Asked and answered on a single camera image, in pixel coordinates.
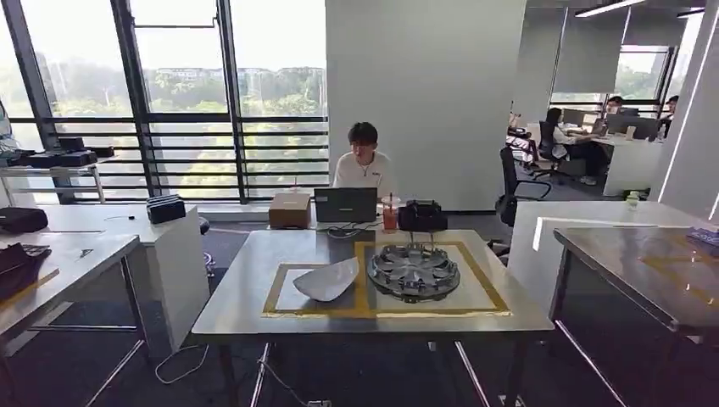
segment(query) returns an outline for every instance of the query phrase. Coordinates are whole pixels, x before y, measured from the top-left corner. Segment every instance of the metal hub part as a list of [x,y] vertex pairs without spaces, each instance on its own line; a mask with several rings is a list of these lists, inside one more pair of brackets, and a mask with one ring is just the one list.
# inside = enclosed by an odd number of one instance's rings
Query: metal hub part
[[421,243],[385,246],[372,257],[367,275],[381,293],[406,303],[440,300],[460,284],[460,271],[447,252]]

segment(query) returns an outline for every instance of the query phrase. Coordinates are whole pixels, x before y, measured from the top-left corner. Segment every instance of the black hair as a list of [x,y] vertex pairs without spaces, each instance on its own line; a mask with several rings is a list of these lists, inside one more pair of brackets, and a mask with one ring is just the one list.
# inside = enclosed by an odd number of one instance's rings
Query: black hair
[[552,108],[547,110],[547,119],[545,119],[544,122],[551,124],[552,127],[556,127],[560,123],[560,117],[561,109]]
[[369,146],[377,143],[377,129],[371,123],[363,121],[354,123],[347,134],[349,143],[357,143],[360,146]]

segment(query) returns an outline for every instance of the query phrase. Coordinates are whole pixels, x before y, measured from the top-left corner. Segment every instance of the water bottle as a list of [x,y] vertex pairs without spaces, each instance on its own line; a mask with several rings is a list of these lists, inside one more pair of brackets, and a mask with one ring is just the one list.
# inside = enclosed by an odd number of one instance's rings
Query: water bottle
[[639,191],[631,191],[629,195],[627,195],[627,205],[629,206],[629,210],[637,209],[639,205]]

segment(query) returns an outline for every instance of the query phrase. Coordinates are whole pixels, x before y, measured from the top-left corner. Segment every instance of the ceiling light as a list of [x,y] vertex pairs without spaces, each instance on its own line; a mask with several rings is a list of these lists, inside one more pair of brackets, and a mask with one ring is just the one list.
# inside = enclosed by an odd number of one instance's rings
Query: ceiling light
[[577,11],[574,15],[577,17],[590,17],[596,14],[605,13],[607,11],[616,10],[618,8],[631,6],[632,4],[641,3],[644,0],[614,0],[607,4],[600,4],[592,8],[585,8],[584,10]]
[[692,7],[691,10],[685,11],[683,13],[677,14],[678,19],[688,19],[690,16],[695,14],[703,14],[704,8],[703,7]]

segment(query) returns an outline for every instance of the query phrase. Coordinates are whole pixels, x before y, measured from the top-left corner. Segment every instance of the metal table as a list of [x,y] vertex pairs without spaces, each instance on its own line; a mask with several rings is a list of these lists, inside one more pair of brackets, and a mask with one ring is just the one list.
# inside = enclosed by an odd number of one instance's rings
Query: metal table
[[[137,334],[135,344],[108,375],[103,385],[87,401],[86,406],[97,400],[100,393],[107,388],[110,381],[120,373],[137,352],[142,352],[148,365],[152,365],[147,333],[137,304],[132,273],[126,258],[126,255],[140,243],[138,236],[33,233],[0,238],[2,247],[13,243],[47,245],[53,252],[42,263],[36,283],[0,303],[0,343],[17,337],[24,331],[134,332]],[[60,305],[72,291],[81,289],[118,262],[124,277],[125,290],[135,321],[134,326],[33,326],[47,312]],[[0,373],[7,376],[11,382],[11,398],[17,398],[17,394],[14,394],[15,391],[12,389],[14,380],[11,371],[2,354],[0,354]]]
[[[452,341],[482,402],[496,405],[477,380],[460,339],[503,335],[516,341],[505,395],[505,405],[514,406],[527,342],[553,330],[551,321],[474,231],[434,234],[434,244],[458,263],[462,277],[446,299],[406,304],[380,294],[365,273],[369,259],[387,244],[409,240],[404,232],[366,231],[351,239],[333,239],[317,231],[253,231],[192,329],[200,342],[220,345],[230,404],[238,405],[238,396],[229,344],[240,337],[266,342],[262,360],[267,361],[270,344],[282,340],[388,335]],[[414,241],[430,244],[430,236],[416,233]],[[331,303],[309,300],[292,284],[306,270],[354,256],[360,273]],[[264,374],[260,365],[252,407]]]
[[687,241],[688,229],[601,227],[557,229],[565,246],[550,317],[572,346],[590,364],[614,398],[627,401],[597,366],[562,321],[570,269],[584,263],[672,333],[646,393],[645,405],[655,405],[656,383],[677,352],[679,341],[719,343],[719,259]]
[[[13,193],[36,193],[36,192],[96,192],[101,204],[105,203],[105,193],[103,184],[100,181],[100,173],[98,164],[107,162],[113,158],[99,159],[97,163],[82,165],[79,167],[53,167],[53,168],[35,168],[28,166],[14,166],[0,168],[0,183],[3,184],[3,190],[8,196],[10,206],[15,206]],[[51,188],[13,188],[8,182],[8,178],[27,178],[33,176],[52,176],[52,177],[73,177],[73,176],[92,176],[95,182],[94,186],[68,185],[64,187]]]

